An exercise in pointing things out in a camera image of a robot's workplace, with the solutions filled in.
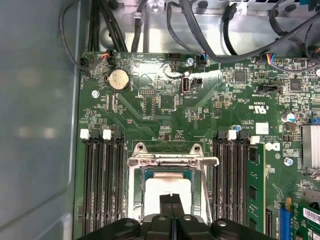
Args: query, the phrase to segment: sticker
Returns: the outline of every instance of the sticker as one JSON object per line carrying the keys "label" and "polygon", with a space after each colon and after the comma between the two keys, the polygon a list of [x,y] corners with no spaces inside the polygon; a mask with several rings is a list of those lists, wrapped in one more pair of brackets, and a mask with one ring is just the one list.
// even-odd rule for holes
{"label": "sticker", "polygon": [[320,240],[320,236],[313,233],[313,240]]}
{"label": "sticker", "polygon": [[279,152],[280,151],[280,143],[279,142],[275,142],[275,143],[271,143],[271,142],[267,142],[264,145],[265,149],[268,151],[274,150]]}
{"label": "sticker", "polygon": [[303,209],[303,216],[317,224],[320,224],[320,215],[316,214],[306,208]]}
{"label": "sticker", "polygon": [[255,134],[268,135],[269,134],[269,123],[256,122],[255,123]]}

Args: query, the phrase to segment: motherboard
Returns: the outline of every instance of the motherboard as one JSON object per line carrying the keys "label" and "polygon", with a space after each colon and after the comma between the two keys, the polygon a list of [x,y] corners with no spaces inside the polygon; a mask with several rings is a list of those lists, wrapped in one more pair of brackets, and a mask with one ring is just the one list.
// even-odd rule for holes
{"label": "motherboard", "polygon": [[168,193],[208,224],[320,239],[318,72],[263,57],[211,64],[205,53],[87,52],[82,62],[101,57],[80,79],[74,239],[143,221]]}

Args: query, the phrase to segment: multicolored wire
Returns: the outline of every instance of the multicolored wire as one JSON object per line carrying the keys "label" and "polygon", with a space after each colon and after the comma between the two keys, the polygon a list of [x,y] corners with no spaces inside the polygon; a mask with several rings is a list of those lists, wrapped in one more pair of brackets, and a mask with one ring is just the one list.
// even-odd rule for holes
{"label": "multicolored wire", "polygon": [[266,53],[266,59],[268,61],[268,64],[271,65],[274,63],[274,60],[276,58],[276,54],[275,53]]}

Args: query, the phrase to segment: white slot latch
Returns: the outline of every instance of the white slot latch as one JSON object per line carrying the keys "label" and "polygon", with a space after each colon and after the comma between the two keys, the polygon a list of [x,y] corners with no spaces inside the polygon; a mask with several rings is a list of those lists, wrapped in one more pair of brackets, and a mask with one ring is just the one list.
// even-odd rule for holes
{"label": "white slot latch", "polygon": [[111,130],[110,129],[104,129],[102,138],[105,140],[110,140],[111,139]]}
{"label": "white slot latch", "polygon": [[250,144],[255,145],[260,142],[260,136],[252,136],[250,137]]}
{"label": "white slot latch", "polygon": [[90,133],[89,133],[89,129],[80,129],[80,138],[81,139],[89,139],[90,138]]}
{"label": "white slot latch", "polygon": [[227,137],[228,137],[229,141],[237,139],[237,131],[236,130],[229,130]]}

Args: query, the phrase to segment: mounting screw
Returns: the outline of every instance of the mounting screw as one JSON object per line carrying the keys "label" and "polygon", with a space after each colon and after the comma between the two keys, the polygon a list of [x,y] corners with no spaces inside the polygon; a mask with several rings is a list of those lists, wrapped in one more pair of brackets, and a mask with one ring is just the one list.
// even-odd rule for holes
{"label": "mounting screw", "polygon": [[286,157],[283,163],[286,166],[291,166],[292,164],[294,164],[294,161],[290,157]]}
{"label": "mounting screw", "polygon": [[153,4],[153,5],[152,5],[152,11],[153,11],[154,13],[157,13],[158,10],[159,10],[158,4]]}
{"label": "mounting screw", "polygon": [[192,218],[191,218],[190,215],[185,215],[185,216],[183,217],[183,219],[186,220],[186,221],[190,221]]}
{"label": "mounting screw", "polygon": [[94,99],[97,99],[99,97],[100,93],[97,91],[97,90],[93,90],[91,92],[91,96],[94,98]]}
{"label": "mounting screw", "polygon": [[195,64],[195,60],[191,57],[189,57],[187,60],[186,60],[186,64],[189,66],[189,67],[192,67],[194,64]]}
{"label": "mounting screw", "polygon": [[217,224],[221,227],[227,226],[227,223],[225,221],[218,221]]}

